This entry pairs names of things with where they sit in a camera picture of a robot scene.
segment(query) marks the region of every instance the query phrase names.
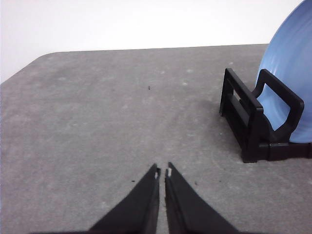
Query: gray speckled surface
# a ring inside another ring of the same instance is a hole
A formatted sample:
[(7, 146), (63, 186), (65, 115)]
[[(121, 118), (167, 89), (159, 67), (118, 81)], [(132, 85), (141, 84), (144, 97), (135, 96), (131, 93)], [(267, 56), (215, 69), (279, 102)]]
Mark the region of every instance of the gray speckled surface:
[[(168, 161), (239, 230), (312, 233), (312, 160), (243, 164), (218, 114), (225, 67), (252, 88), (265, 48), (62, 52), (30, 63), (1, 85), (2, 233), (86, 230)], [(163, 189), (158, 234), (168, 233)]]

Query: black plastic dish rack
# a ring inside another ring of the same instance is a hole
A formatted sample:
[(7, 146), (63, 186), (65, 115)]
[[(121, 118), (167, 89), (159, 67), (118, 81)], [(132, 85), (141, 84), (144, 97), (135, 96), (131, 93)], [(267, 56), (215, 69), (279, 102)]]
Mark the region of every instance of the black plastic dish rack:
[[(265, 84), (290, 107), (285, 123), (275, 131), (257, 100)], [(289, 142), (303, 109), (303, 100), (268, 70), (260, 71), (256, 87), (251, 92), (232, 69), (225, 69), (220, 114), (225, 116), (242, 149), (243, 162), (312, 158), (312, 143)]]

